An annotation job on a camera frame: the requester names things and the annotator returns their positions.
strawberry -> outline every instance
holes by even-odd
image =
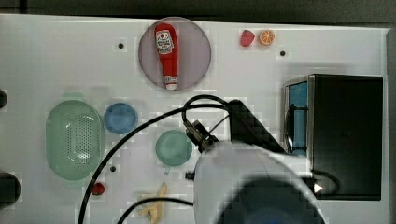
[[[254,34],[249,30],[244,30],[241,35],[241,45],[243,47],[249,46],[254,40]]]

small red object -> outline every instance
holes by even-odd
[[[103,184],[96,183],[93,185],[93,188],[91,191],[92,195],[102,195],[103,193],[105,193],[105,186],[103,186]]]
[[[243,47],[249,46],[254,40],[254,34],[249,30],[244,30],[241,35],[241,45]]]

light blue bowl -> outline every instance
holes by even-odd
[[[129,105],[117,103],[111,105],[104,116],[106,128],[116,134],[131,132],[137,124],[137,113]]]
[[[163,133],[157,140],[155,151],[158,159],[165,165],[174,167],[184,164],[192,153],[192,143],[181,131]]]

bottle label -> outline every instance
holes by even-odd
[[[175,83],[177,82],[177,77],[165,76],[165,83]]]
[[[160,54],[172,53],[174,46],[171,34],[168,30],[159,31],[155,34],[155,42],[157,44],[157,50]]]

microwave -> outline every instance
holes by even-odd
[[[382,77],[300,77],[284,84],[283,99],[284,148],[322,176],[317,198],[380,200]]]

